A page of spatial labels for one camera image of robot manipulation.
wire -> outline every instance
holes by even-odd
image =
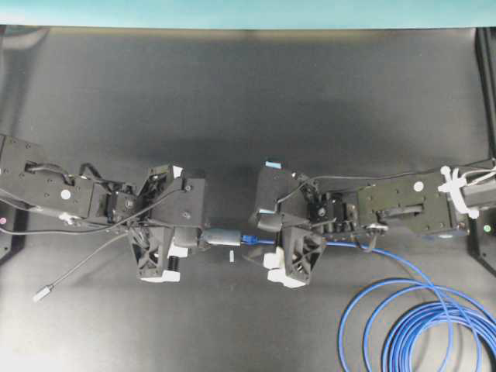
[[[126,234],[121,234],[119,236],[116,236],[115,238],[110,239],[106,243],[103,243],[99,248],[97,248],[93,253],[91,253],[89,256],[86,256],[83,260],[79,261],[76,263],[69,271],[67,271],[65,274],[60,275],[53,283],[47,284],[41,289],[38,290],[37,293],[34,294],[33,296],[33,301],[34,302],[39,302],[43,300],[47,295],[52,293],[52,291],[55,289],[55,287],[63,280],[65,280],[67,277],[69,277],[72,273],[74,273],[79,267],[83,266],[86,264],[95,254],[106,248],[107,246],[110,246],[112,243],[115,241],[123,238],[124,236],[127,236]]]
[[[48,171],[52,173],[57,173],[61,174],[62,177],[64,177],[64,180],[67,184],[71,184],[71,175],[69,172],[67,172],[65,169],[62,167],[56,165],[56,164],[51,164],[51,163],[44,163],[44,164],[36,164],[33,166],[28,167],[27,169],[29,172],[37,172],[37,171]]]
[[[492,173],[494,171],[496,171],[496,167],[492,167],[492,168],[478,167],[478,168],[473,169],[472,171],[468,170],[467,172],[462,173],[461,177],[466,178],[470,174]]]
[[[477,170],[477,171],[489,171],[488,169],[481,168],[481,167],[475,167],[475,166],[472,166],[470,164],[463,165],[463,166],[460,166],[460,167],[471,168],[471,169],[474,169],[474,170]],[[379,176],[379,177],[375,177],[375,176],[340,176],[340,175],[331,175],[331,174],[324,174],[324,175],[321,175],[321,176],[310,177],[310,178],[307,178],[306,180],[304,180],[303,182],[301,182],[299,184],[299,186],[297,186],[294,190],[292,190],[291,192],[289,192],[288,194],[286,194],[282,198],[279,198],[278,200],[276,200],[276,205],[275,205],[275,209],[274,210],[277,210],[277,206],[280,203],[285,202],[289,198],[293,197],[298,191],[300,191],[309,182],[313,182],[313,181],[316,181],[316,180],[383,181],[383,180],[391,180],[391,179],[394,179],[394,178],[400,178],[400,177],[404,177],[404,176],[412,176],[414,174],[428,174],[428,173],[432,173],[433,171],[437,171],[438,169],[439,168],[436,167],[436,168],[431,168],[431,169],[424,170],[424,171],[421,171],[421,172],[403,172],[403,173],[390,174],[388,176]]]
[[[259,244],[274,244],[272,240],[258,240],[254,237]],[[327,242],[327,246],[345,246],[356,248],[355,243],[347,242]],[[343,313],[339,322],[338,331],[338,351],[339,360],[343,369],[349,371],[346,363],[345,348],[344,348],[344,331],[346,321],[353,310],[353,308],[370,292],[391,284],[412,284],[411,287],[401,289],[395,292],[386,299],[384,299],[373,311],[370,318],[367,320],[365,330],[363,332],[363,361],[367,367],[367,371],[372,371],[370,365],[370,358],[368,355],[368,345],[370,338],[370,330],[377,318],[379,312],[383,310],[388,304],[393,302],[396,298],[407,294],[412,291],[429,290],[436,295],[438,301],[429,302],[408,310],[390,330],[384,342],[383,351],[381,354],[382,371],[383,372],[411,372],[412,371],[412,356],[415,344],[420,335],[427,329],[440,324],[447,323],[449,325],[448,347],[439,368],[439,371],[446,369],[446,364],[450,357],[451,349],[453,346],[453,323],[461,324],[469,328],[473,335],[477,347],[477,365],[476,371],[481,368],[481,339],[488,345],[489,350],[496,357],[496,320],[494,317],[477,301],[467,296],[466,294],[456,291],[451,288],[441,287],[434,285],[429,277],[425,275],[413,263],[401,258],[393,253],[385,250],[374,249],[372,252],[392,258],[399,263],[411,268],[419,274],[425,282],[416,281],[412,279],[385,279],[383,281],[372,284],[371,286],[363,289],[355,298],[348,304],[345,312]],[[460,305],[451,297],[455,295],[458,298],[468,301],[472,304],[473,308]]]
[[[107,241],[106,243],[102,244],[99,248],[97,248],[95,251],[93,251],[93,253],[91,253],[90,255],[88,255],[86,258],[84,258],[83,260],[79,261],[78,263],[76,263],[70,270],[68,270],[65,274],[60,275],[55,281],[53,281],[52,284],[49,284],[49,285],[52,285],[54,287],[57,286],[61,281],[65,280],[72,273],[74,273],[78,268],[80,268],[81,266],[83,266],[84,264],[86,264],[95,254],[97,254],[98,252],[102,251],[107,246],[110,246],[111,244],[113,244],[117,240],[122,239],[122,238],[124,238],[126,236],[127,236],[127,233],[126,234],[117,235],[116,237],[114,237],[114,238],[110,239],[109,241]]]
[[[470,174],[484,174],[483,176],[480,176],[474,180],[472,180],[470,183],[467,184],[467,186],[474,186],[475,184],[479,184],[482,181],[485,181],[494,175],[496,175],[496,167],[493,167],[491,169],[487,170],[469,170],[468,172],[465,172],[461,175],[462,178],[467,178],[468,175]]]
[[[164,196],[160,197],[157,201],[154,203],[148,205],[147,207],[141,209],[139,212],[134,213],[133,215],[130,215],[129,217],[126,217],[125,219],[122,219],[119,222],[116,222],[112,225],[109,226],[104,226],[100,227],[97,229],[90,229],[90,230],[82,230],[82,231],[74,231],[74,230],[57,230],[57,229],[49,229],[49,230],[31,230],[31,231],[12,231],[12,230],[7,230],[3,227],[0,226],[0,233],[5,233],[9,235],[14,235],[14,236],[29,236],[29,235],[44,235],[44,234],[61,234],[61,235],[86,235],[86,234],[94,234],[94,233],[99,233],[101,231],[108,231],[110,229],[114,229],[115,227],[121,226],[132,219],[135,219],[136,217],[139,217],[145,212],[148,212],[152,208],[155,208],[158,206],[160,203],[162,203],[166,198],[168,198],[170,195],[172,195],[174,192],[186,192],[182,189],[177,189],[170,191],[166,193]]]
[[[98,169],[96,169],[96,167],[93,164],[91,164],[91,163],[83,163],[83,164],[81,164],[81,166],[79,167],[79,175],[80,176],[83,176],[84,175],[84,172],[87,169],[91,172],[91,174],[94,177],[102,178],[102,176],[100,175],[100,172],[98,172]]]

black cable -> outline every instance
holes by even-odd
[[[148,212],[152,208],[155,208],[156,206],[158,206],[161,202],[163,202],[167,197],[169,197],[170,195],[172,195],[174,192],[179,192],[179,191],[180,192],[186,192],[186,191],[184,191],[182,189],[177,189],[177,190],[169,191],[164,196],[160,197],[157,201],[155,201],[154,203],[152,203],[152,204],[148,205],[147,207],[141,209],[139,212],[136,212],[133,215],[130,215],[129,217],[126,217],[125,219],[123,219],[123,220],[121,220],[119,222],[116,222],[116,223],[114,223],[112,225],[104,226],[104,227],[101,227],[101,228],[98,228],[98,229],[83,230],[83,231],[56,230],[56,229],[53,229],[53,230],[31,230],[31,231],[11,231],[11,230],[4,229],[3,227],[0,226],[0,233],[5,233],[5,234],[9,234],[9,235],[14,235],[14,236],[45,235],[45,234],[86,235],[86,234],[99,233],[101,231],[107,231],[107,230],[110,230],[110,229],[114,229],[115,227],[121,226],[121,225],[123,225],[123,224],[131,221],[132,219],[135,219],[139,215],[142,215],[143,213]]]
[[[56,164],[51,164],[51,163],[36,164],[28,167],[27,170],[29,172],[48,171],[52,173],[61,174],[62,177],[64,177],[64,180],[66,181],[67,184],[72,184],[71,175],[69,174],[69,172],[67,172],[65,169],[63,169],[62,167]]]
[[[80,176],[83,176],[84,175],[84,172],[87,169],[91,172],[91,174],[93,176],[102,179],[102,176],[100,175],[100,172],[98,172],[98,169],[96,169],[96,167],[93,164],[91,164],[91,163],[83,163],[83,164],[81,164],[81,166],[79,167],[79,175]]]
[[[110,246],[115,241],[117,241],[119,239],[122,239],[122,238],[125,238],[126,236],[127,236],[127,233],[126,234],[117,235],[116,237],[114,237],[114,238],[108,240],[107,242],[103,243],[99,248],[97,248],[96,250],[94,250],[91,254],[89,254],[88,256],[86,256],[83,260],[81,260],[78,263],[76,263],[70,270],[68,270],[63,275],[60,275],[55,281],[53,281],[52,284],[49,284],[49,285],[52,285],[53,287],[55,287],[61,281],[65,280],[72,273],[74,273],[79,267],[81,267],[84,264],[86,264],[95,254],[97,254],[98,252],[100,252],[101,250],[103,250],[104,248],[106,248],[107,246]]]

blue cable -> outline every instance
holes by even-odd
[[[251,240],[252,242],[255,242],[253,244],[274,244],[273,240],[261,240],[255,236],[250,237],[254,238]],[[357,247],[355,243],[347,242],[327,242],[327,246]],[[367,324],[363,332],[363,361],[367,367],[367,371],[372,371],[370,358],[368,356],[368,339],[370,336],[370,329],[379,312],[381,312],[382,309],[398,297],[409,292],[419,290],[432,291],[438,298],[438,301],[428,302],[410,309],[395,323],[395,326],[388,333],[381,354],[382,372],[411,372],[413,368],[413,350],[420,335],[427,329],[446,323],[449,325],[450,330],[448,336],[448,347],[439,371],[444,371],[446,369],[446,364],[450,358],[451,349],[453,347],[453,323],[466,326],[474,335],[474,341],[477,347],[476,372],[478,372],[481,368],[481,339],[485,341],[493,356],[496,357],[496,319],[494,319],[494,317],[484,308],[484,306],[460,291],[434,285],[429,280],[427,275],[425,275],[413,263],[405,260],[404,258],[385,250],[374,249],[372,252],[390,257],[401,264],[410,267],[413,271],[420,275],[425,282],[416,281],[413,279],[385,279],[363,289],[357,296],[355,296],[355,298],[346,307],[339,323],[339,361],[345,371],[349,371],[350,369],[346,363],[343,337],[346,321],[351,311],[368,293],[390,284],[411,284],[411,286],[403,288],[384,299],[374,309],[370,318],[367,320]],[[452,295],[469,302],[474,308],[468,308],[467,306],[460,305],[452,297]]]

blue connector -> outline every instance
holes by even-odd
[[[258,244],[258,237],[255,235],[241,235],[241,243],[254,246]]]
[[[241,235],[241,243],[247,246],[256,246],[257,244],[274,245],[273,240],[258,239],[258,236],[255,235]]]

white clip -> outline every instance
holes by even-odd
[[[440,192],[449,194],[451,201],[455,205],[456,210],[464,215],[469,215],[471,219],[476,219],[479,217],[479,211],[476,209],[470,209],[465,204],[465,199],[461,189],[467,186],[467,179],[465,177],[459,177],[458,168],[453,169],[451,172],[450,167],[444,166],[441,168],[441,174],[444,176],[446,182],[439,186],[437,189]]]
[[[286,275],[284,266],[284,251],[277,247],[275,253],[265,253],[263,256],[263,266],[269,271],[267,279],[274,283],[282,283],[286,288],[298,288],[305,285],[304,281],[293,279]]]
[[[180,177],[182,172],[183,168],[176,167],[175,165],[172,166],[172,175],[174,176],[174,178]]]

